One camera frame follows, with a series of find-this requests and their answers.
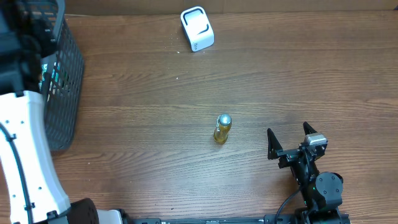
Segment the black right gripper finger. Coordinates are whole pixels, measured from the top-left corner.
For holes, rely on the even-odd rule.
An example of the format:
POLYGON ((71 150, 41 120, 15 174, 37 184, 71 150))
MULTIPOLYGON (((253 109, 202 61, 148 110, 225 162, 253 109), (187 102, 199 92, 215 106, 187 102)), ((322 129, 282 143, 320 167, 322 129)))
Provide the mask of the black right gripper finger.
POLYGON ((303 123, 303 129, 306 135, 317 133, 306 121, 303 123))
POLYGON ((267 138, 268 138, 268 155, 267 158, 269 160, 277 159, 279 157, 279 153, 283 151, 282 146, 277 140, 274 132, 271 128, 267 129, 267 138))

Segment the yellow liquid bottle silver cap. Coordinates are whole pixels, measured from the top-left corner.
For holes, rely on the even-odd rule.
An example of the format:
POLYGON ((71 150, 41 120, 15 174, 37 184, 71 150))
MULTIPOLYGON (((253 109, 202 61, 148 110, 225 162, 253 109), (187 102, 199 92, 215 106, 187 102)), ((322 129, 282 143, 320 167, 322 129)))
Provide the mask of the yellow liquid bottle silver cap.
POLYGON ((213 138, 219 144, 224 144, 228 139, 229 130, 232 127, 232 118, 229 114, 221 114, 216 119, 216 127, 213 138))

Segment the teal tissue pack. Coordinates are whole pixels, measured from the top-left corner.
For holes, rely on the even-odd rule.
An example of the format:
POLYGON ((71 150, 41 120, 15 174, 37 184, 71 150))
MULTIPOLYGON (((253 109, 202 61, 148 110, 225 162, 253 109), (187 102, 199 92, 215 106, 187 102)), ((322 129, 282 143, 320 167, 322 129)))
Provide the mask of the teal tissue pack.
POLYGON ((47 64, 47 63, 44 63, 44 64, 41 65, 41 68, 42 68, 42 78, 41 78, 41 80, 39 81, 39 88, 40 88, 40 90, 41 90, 42 87, 44 86, 44 82, 45 82, 46 80, 48 80, 48 81, 50 82, 50 84, 49 84, 49 90, 50 90, 50 91, 53 91, 53 88, 54 88, 55 84, 58 83, 58 80, 59 80, 59 73, 55 70, 55 67, 56 67, 57 69, 59 69, 59 68, 60 68, 60 65, 59 65, 57 62, 55 62, 55 63, 53 64, 53 69, 52 69, 50 78, 45 78, 45 74, 46 74, 46 72, 47 72, 48 64, 47 64))

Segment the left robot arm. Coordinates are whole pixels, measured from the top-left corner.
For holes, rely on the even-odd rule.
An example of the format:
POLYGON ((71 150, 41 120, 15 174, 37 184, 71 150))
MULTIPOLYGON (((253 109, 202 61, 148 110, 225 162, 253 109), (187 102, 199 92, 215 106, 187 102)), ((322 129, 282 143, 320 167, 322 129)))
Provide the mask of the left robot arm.
POLYGON ((63 1, 1 2, 1 166, 12 223, 127 223, 71 202, 52 160, 72 143, 85 69, 63 1))

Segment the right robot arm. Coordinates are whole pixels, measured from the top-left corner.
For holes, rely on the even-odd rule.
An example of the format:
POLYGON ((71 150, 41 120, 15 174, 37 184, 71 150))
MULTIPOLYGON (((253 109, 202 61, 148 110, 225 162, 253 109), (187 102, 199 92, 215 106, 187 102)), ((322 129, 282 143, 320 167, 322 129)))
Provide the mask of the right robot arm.
POLYGON ((283 150, 274 132, 267 130, 269 160, 278 159, 282 169, 290 168, 298 183, 298 190, 279 207, 277 213, 265 219, 267 223, 350 223, 349 215, 340 213, 342 204, 343 178, 335 172, 320 172, 315 161, 325 155, 327 138, 303 123, 305 138, 296 149, 283 150), (292 215, 282 216, 287 202, 298 193, 302 194, 305 207, 296 209, 292 215))

